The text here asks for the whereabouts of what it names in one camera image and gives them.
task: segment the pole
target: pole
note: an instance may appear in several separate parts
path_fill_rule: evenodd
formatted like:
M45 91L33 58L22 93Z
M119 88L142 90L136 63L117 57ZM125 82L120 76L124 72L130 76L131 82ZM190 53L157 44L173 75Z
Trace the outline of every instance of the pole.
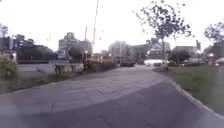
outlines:
M94 26L93 26L93 42L92 42L93 45L94 45L94 43L95 43L95 35L96 35L96 18L97 18L97 13L98 13L98 6L99 6L99 0L97 0L96 14L95 14L95 20L94 20Z
M166 63L166 54L165 54L165 43L164 43L164 40L162 39L162 54L163 54L163 56L164 56L164 60L163 60L163 62L165 62Z
M86 30L85 30L85 41L86 41L86 37L87 37L87 25L86 25Z

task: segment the grass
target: grass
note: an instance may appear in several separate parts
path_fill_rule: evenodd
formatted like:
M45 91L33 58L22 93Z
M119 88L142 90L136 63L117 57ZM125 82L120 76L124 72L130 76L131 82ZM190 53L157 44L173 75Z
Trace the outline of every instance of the grass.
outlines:
M224 115L224 67L170 67L164 73L193 97Z

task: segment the tall building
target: tall building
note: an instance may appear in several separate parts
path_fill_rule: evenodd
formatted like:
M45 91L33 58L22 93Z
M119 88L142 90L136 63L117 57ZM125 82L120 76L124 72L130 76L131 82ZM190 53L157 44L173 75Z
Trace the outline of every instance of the tall building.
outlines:
M133 59L134 57L133 48L131 47L131 45L126 44L125 41L117 41L111 44L108 51L113 57L129 59Z
M75 38L74 33L68 32L63 39L59 40L58 52L59 58L68 58L68 50L73 47L79 40Z

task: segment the vegetation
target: vegetation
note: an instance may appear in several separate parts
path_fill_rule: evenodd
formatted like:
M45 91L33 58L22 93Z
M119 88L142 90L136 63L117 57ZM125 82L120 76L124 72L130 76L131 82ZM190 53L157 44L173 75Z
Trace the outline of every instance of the vegetation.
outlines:
M0 78L9 79L17 76L17 64L8 56L0 56Z
M53 51L42 45L27 44L18 49L19 60L50 60L54 57Z
M165 3L164 0L156 1L153 0L149 5L143 7L141 12L135 13L136 16L141 20L141 25L148 27L148 31L143 29L146 34L153 30L153 35L157 39L161 39L163 43L163 54L164 54L164 39L170 36L177 38L177 35L184 34L186 36L191 35L189 30L190 25L185 24L184 18L181 16L180 8L185 4L178 4L176 7L172 7Z
M100 72L116 68L116 63L112 60L86 60L84 70L90 72Z
M174 51L172 52L169 61L174 61L176 63L182 62L190 58L190 55L187 51Z
M169 67L163 73L193 97L224 115L224 67Z
M213 61L223 57L223 48L220 45L213 45L209 48L207 48L204 52L205 59L209 60L209 54L212 53L214 56L212 57Z
M212 43L223 42L224 41L224 23L219 22L217 24L209 25L204 32L205 37L207 37Z

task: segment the utility pole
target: utility pole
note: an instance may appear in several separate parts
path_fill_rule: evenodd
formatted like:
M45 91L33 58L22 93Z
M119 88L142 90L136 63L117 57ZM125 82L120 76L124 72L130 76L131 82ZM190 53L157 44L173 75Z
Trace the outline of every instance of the utility pole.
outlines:
M94 20L94 26L93 26L93 42L92 42L92 45L94 45L94 43L95 43L96 19L97 19L97 13L98 13L98 6L99 6L99 0L97 0L97 5L96 5L96 14L95 14L95 20Z
M86 38L87 38L87 25L86 25L86 30L85 30L85 41L86 41Z

